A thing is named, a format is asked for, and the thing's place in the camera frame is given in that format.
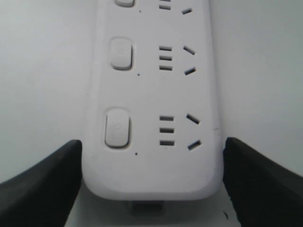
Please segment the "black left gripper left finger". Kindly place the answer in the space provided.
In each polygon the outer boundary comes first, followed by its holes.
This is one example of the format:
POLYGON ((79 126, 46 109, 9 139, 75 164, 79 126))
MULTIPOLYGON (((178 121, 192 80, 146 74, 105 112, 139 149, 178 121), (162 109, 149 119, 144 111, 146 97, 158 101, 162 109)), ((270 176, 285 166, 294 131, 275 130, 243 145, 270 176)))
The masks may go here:
POLYGON ((82 143, 70 140, 0 184, 2 227, 65 226, 81 182, 82 143))

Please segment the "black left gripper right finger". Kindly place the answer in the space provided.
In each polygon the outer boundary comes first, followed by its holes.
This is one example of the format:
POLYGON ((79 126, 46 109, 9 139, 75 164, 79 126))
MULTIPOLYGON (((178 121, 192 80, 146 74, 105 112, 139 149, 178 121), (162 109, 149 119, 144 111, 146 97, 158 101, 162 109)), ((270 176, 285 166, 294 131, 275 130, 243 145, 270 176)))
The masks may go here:
POLYGON ((301 227, 303 178, 229 137, 223 183, 243 227, 301 227))

